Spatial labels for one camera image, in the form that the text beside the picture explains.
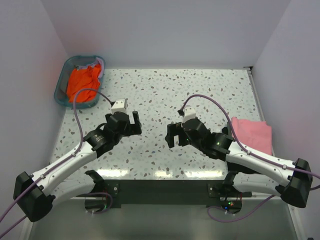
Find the orange t shirt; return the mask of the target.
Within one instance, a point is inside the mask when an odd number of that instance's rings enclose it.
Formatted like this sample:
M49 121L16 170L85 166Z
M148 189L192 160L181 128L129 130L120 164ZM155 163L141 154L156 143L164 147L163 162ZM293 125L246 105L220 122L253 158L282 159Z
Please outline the orange t shirt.
M70 103L74 101L76 94L82 89L98 90L101 83L87 72L74 69L69 77L66 95Z

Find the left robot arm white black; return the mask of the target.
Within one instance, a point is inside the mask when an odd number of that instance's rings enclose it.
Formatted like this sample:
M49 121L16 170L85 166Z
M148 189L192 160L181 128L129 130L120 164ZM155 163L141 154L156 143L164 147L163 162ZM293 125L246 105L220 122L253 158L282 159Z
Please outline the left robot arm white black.
M90 193L99 196L104 184L91 179L87 183L66 183L67 178L86 164L111 151L122 137L142 133L139 113L133 111L134 122L123 112L106 114L106 122L90 131L80 143L61 159L47 167L27 174L19 174L15 180L13 199L31 222L45 217L53 207L76 197ZM66 183L62 189L58 185Z

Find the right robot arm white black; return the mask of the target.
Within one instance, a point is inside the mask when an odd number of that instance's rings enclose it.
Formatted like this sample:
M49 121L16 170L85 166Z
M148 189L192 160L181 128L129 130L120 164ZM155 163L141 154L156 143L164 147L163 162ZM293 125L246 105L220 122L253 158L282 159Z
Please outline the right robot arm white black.
M309 163L278 158L237 142L223 132L211 132L197 118L167 125L165 141L169 148L178 137L181 147L191 145L205 156L227 163L223 192L230 197L238 192L257 192L280 197L285 203L305 208L313 177Z

